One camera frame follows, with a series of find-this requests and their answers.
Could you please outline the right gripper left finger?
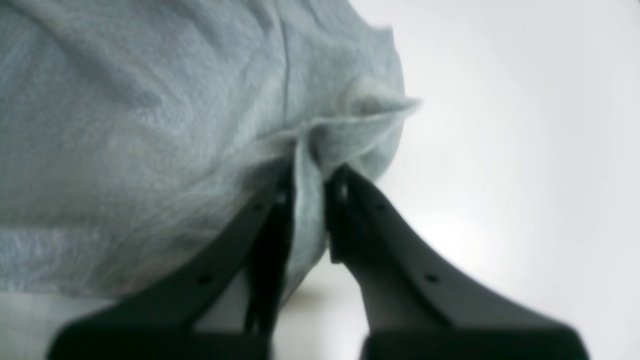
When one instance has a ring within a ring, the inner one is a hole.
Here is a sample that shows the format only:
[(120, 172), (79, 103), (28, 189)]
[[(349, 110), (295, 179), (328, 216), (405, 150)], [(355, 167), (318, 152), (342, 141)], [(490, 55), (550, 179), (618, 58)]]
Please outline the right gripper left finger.
[(64, 326), (48, 359), (272, 359), (294, 198), (284, 170), (187, 264)]

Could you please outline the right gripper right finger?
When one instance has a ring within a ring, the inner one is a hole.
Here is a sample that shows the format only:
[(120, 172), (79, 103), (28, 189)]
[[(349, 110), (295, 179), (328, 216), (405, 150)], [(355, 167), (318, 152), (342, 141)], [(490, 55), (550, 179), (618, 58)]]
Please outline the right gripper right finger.
[(423, 241), (349, 166), (326, 184), (331, 260), (354, 276), (362, 360), (587, 360), (578, 333), (485, 287)]

